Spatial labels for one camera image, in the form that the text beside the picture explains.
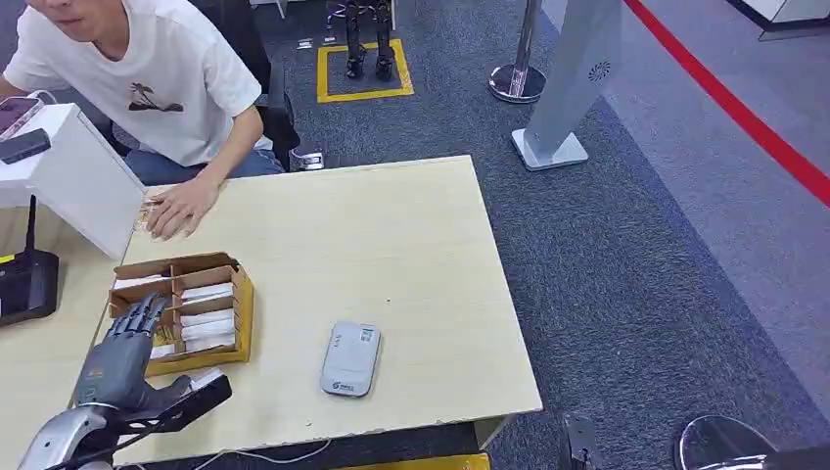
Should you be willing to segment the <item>person's left hand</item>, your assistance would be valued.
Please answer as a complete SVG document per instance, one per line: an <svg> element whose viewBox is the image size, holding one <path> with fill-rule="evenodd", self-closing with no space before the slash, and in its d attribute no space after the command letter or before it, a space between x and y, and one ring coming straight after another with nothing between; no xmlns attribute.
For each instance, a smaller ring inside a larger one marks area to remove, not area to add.
<svg viewBox="0 0 830 470"><path fill-rule="evenodd" d="M221 186L220 182L197 176L151 197L147 230L163 240L192 235L215 204Z"/></svg>

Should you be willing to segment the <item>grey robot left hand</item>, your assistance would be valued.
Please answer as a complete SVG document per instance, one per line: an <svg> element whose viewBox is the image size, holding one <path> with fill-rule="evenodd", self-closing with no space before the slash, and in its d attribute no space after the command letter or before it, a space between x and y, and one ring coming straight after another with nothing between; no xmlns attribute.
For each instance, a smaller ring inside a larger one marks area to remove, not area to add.
<svg viewBox="0 0 830 470"><path fill-rule="evenodd" d="M191 388L187 375L156 389L145 379L157 324L168 299L158 292L144 296L117 317L103 340L86 356L71 404L105 405L126 413L166 408Z"/></svg>

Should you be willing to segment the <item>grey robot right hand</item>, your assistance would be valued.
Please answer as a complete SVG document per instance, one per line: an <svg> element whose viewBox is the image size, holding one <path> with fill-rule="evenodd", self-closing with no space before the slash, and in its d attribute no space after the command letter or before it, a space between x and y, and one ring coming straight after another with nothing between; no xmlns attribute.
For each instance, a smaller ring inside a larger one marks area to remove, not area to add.
<svg viewBox="0 0 830 470"><path fill-rule="evenodd" d="M565 470L599 470L603 467L595 424L592 420L573 414L563 416L566 440L561 454L561 468Z"/></svg>

